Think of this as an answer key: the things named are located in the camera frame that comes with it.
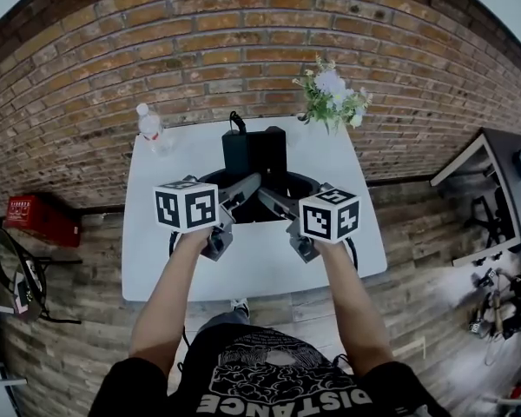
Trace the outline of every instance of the person's left hand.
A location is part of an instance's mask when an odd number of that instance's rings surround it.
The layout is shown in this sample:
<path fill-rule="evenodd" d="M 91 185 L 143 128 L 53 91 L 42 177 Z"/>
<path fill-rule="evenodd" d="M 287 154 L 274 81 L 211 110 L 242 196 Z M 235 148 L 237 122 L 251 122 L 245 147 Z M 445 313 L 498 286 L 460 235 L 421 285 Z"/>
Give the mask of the person's left hand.
<path fill-rule="evenodd" d="M 199 250 L 203 250 L 207 246 L 207 240 L 212 233 L 212 227 L 201 228 L 195 232 L 189 232 L 181 235 L 180 242 L 188 242 L 194 244 Z"/>

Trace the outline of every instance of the shirt sleeve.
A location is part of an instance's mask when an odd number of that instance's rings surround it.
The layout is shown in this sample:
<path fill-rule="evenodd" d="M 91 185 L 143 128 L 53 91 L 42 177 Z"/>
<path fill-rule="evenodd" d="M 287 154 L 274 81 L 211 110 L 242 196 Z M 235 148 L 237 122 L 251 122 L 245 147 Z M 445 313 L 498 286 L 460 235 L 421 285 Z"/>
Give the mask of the shirt sleeve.
<path fill-rule="evenodd" d="M 449 417 L 426 391 L 410 367 L 392 361 L 375 367 L 360 384 L 374 405 L 385 415 L 409 417 Z"/>
<path fill-rule="evenodd" d="M 116 363 L 104 378 L 89 417 L 155 415 L 166 409 L 168 379 L 159 367 L 140 358 Z"/>

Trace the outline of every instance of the bottle cap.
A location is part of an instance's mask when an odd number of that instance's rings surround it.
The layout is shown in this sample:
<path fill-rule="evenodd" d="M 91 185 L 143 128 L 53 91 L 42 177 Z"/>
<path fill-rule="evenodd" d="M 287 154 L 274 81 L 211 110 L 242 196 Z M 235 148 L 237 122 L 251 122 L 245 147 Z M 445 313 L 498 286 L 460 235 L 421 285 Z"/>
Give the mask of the bottle cap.
<path fill-rule="evenodd" d="M 137 114 L 139 116 L 146 116 L 148 113 L 148 105 L 146 103 L 139 103 L 137 105 Z"/>

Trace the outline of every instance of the brick wall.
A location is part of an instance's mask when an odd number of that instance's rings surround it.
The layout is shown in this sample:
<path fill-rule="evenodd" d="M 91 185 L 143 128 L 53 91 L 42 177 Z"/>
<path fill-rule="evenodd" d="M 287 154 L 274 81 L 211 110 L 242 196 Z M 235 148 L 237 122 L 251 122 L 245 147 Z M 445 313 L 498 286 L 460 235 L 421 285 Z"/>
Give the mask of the brick wall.
<path fill-rule="evenodd" d="M 0 213 L 38 190 L 123 203 L 136 104 L 170 125 L 291 115 L 317 54 L 374 93 L 350 133 L 367 179 L 521 132 L 521 46 L 474 0 L 23 0 L 0 21 Z"/>

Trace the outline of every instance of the jeans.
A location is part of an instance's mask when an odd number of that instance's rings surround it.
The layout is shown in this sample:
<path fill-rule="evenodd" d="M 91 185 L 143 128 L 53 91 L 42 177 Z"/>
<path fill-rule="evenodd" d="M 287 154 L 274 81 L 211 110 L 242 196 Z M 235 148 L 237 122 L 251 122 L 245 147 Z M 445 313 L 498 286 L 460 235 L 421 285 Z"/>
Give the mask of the jeans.
<path fill-rule="evenodd" d="M 211 318 L 201 326 L 197 334 L 200 334 L 203 330 L 211 328 L 212 326 L 217 326 L 219 324 L 251 324 L 251 321 L 249 320 L 245 310 L 242 308 L 237 308 L 232 312 L 226 312 L 225 314 L 216 315 L 215 317 Z"/>

